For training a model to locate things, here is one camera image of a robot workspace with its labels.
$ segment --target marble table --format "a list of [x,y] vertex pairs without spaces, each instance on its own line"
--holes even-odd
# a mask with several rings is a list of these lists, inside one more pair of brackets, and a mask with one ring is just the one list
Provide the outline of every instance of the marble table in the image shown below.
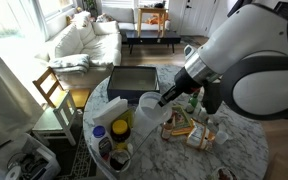
[[[173,65],[147,65],[157,68],[161,93],[174,83],[180,67]],[[91,130],[94,127],[92,116],[107,102],[106,87],[108,78],[101,82],[88,99],[83,117],[83,130],[88,149]],[[173,104],[185,105],[189,96],[179,96]],[[239,179],[263,179],[268,165],[268,146],[261,124],[242,117],[230,110],[224,103],[213,118],[220,121],[230,139],[223,145],[214,144],[212,152],[198,151],[184,143],[185,136],[171,137],[166,142],[160,138],[161,127],[148,136],[134,154],[130,167],[123,173],[109,172],[101,162],[98,167],[110,179],[206,179],[218,167],[229,167]]]

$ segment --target coffee table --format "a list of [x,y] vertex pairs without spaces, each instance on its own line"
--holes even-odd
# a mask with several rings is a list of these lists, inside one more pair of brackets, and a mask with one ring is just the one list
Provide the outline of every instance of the coffee table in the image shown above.
[[165,31],[164,36],[154,30],[142,31],[140,36],[137,31],[127,31],[126,37],[130,46],[130,54],[132,54],[134,44],[172,44],[174,53],[174,44],[181,42],[181,37],[173,31]]
[[[174,84],[174,76],[181,67],[174,65],[147,65],[157,68],[161,93]],[[198,151],[187,146],[185,136],[161,139],[161,127],[148,136],[134,154],[129,168],[114,174],[96,160],[91,149],[92,117],[108,103],[108,78],[92,92],[83,115],[83,131],[89,152],[109,179],[196,179],[205,180],[218,167],[229,167],[239,179],[263,179],[268,165],[268,145],[260,122],[242,117],[224,103],[213,116],[220,120],[220,128],[230,135],[223,145],[215,144],[213,152]],[[189,96],[182,94],[173,105],[186,105]]]

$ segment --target chair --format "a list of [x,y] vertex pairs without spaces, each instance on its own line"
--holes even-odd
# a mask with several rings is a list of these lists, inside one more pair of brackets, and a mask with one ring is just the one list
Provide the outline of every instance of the chair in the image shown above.
[[[65,91],[52,68],[48,67],[42,76],[33,81],[33,84],[50,107],[56,108],[63,99]],[[76,108],[83,111],[90,95],[90,89],[70,89],[70,93]]]
[[[35,124],[32,132],[35,137],[45,145],[49,145],[47,139],[67,138],[72,146],[76,144],[70,128],[77,115],[77,108],[69,91],[65,92],[63,100],[55,109],[47,108]],[[52,136],[52,134],[64,133],[65,136]]]

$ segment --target couch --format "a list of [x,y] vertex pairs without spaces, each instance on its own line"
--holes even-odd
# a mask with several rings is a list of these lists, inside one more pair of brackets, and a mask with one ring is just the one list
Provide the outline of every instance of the couch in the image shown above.
[[35,58],[45,66],[59,63],[52,68],[64,89],[92,89],[121,64],[121,39],[116,21],[86,27],[73,23],[48,40]]
[[[127,42],[126,31],[137,30],[138,9],[133,8],[116,8],[102,7],[102,13],[105,13],[118,22],[122,41]],[[145,13],[142,15],[142,30],[158,30],[158,24],[147,24],[145,21],[151,17],[151,14]],[[169,30],[169,24],[165,23],[165,29]]]

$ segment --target robotic arm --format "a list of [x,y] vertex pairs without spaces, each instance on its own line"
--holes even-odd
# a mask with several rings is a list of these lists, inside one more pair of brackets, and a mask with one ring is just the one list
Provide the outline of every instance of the robotic arm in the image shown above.
[[185,66],[160,106],[222,76],[221,96],[235,112],[260,120],[288,116],[287,21],[271,9],[242,7],[206,44],[184,53]]

